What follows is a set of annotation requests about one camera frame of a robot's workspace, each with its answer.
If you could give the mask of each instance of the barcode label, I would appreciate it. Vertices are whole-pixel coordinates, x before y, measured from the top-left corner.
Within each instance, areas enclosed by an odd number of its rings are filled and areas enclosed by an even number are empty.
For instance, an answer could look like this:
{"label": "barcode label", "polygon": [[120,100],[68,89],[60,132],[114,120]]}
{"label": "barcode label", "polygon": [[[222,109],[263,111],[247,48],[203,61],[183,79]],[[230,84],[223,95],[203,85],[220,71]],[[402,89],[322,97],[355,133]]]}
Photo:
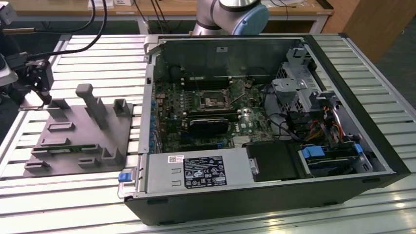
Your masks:
{"label": "barcode label", "polygon": [[183,155],[168,156],[168,163],[183,162]]}

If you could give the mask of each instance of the black rectangular component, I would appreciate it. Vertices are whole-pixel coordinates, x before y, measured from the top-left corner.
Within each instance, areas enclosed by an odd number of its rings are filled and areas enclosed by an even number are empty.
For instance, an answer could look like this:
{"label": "black rectangular component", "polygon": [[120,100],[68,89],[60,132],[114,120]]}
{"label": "black rectangular component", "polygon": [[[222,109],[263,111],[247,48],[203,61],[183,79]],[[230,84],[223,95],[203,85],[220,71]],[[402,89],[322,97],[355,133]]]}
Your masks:
{"label": "black rectangular component", "polygon": [[223,156],[186,158],[183,168],[187,189],[227,185]]}
{"label": "black rectangular component", "polygon": [[247,145],[248,157],[255,159],[259,173],[255,182],[306,178],[306,170],[295,145],[283,141],[256,142]]}
{"label": "black rectangular component", "polygon": [[190,132],[199,136],[211,136],[227,133],[228,119],[198,119],[190,122]]}

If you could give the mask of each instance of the warning label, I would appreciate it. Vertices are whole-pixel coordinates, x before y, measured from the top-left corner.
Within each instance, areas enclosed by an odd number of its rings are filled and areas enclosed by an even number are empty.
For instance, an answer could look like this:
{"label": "warning label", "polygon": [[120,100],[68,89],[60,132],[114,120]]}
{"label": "warning label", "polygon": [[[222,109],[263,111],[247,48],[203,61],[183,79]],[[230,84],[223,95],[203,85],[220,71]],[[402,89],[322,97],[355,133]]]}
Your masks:
{"label": "warning label", "polygon": [[188,189],[227,185],[223,156],[186,158],[183,168]]}

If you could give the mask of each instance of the aluminum extrusion table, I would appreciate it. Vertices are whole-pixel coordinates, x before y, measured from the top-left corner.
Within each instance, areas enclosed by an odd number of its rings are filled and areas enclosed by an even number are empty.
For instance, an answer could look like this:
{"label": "aluminum extrusion table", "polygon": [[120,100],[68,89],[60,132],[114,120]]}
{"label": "aluminum extrusion table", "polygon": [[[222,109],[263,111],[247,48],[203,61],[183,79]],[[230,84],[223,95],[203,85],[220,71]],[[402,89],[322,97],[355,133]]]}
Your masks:
{"label": "aluminum extrusion table", "polygon": [[[82,48],[95,36],[74,36],[56,50]],[[118,197],[119,172],[23,178],[44,128],[46,111],[20,112],[0,146],[0,233],[391,233],[416,228],[416,112],[350,39],[315,36],[347,84],[403,158],[412,175],[344,204],[322,208],[146,226]],[[144,36],[103,36],[86,52],[52,58],[52,96],[82,104],[79,83],[95,86],[106,103],[135,104],[127,167],[138,164]]]}

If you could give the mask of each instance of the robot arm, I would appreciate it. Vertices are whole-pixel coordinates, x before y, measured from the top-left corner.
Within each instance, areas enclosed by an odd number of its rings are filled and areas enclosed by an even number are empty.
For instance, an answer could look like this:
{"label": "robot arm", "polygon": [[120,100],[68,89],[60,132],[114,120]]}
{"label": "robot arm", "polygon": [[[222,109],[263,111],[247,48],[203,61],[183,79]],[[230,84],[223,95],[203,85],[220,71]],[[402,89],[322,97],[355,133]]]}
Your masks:
{"label": "robot arm", "polygon": [[4,34],[3,26],[18,17],[11,5],[0,1],[0,93],[7,94],[20,105],[32,90],[50,104],[50,90],[54,84],[51,63],[47,59],[31,60],[22,52],[14,38]]}
{"label": "robot arm", "polygon": [[194,35],[260,34],[270,13],[260,0],[199,0]]}

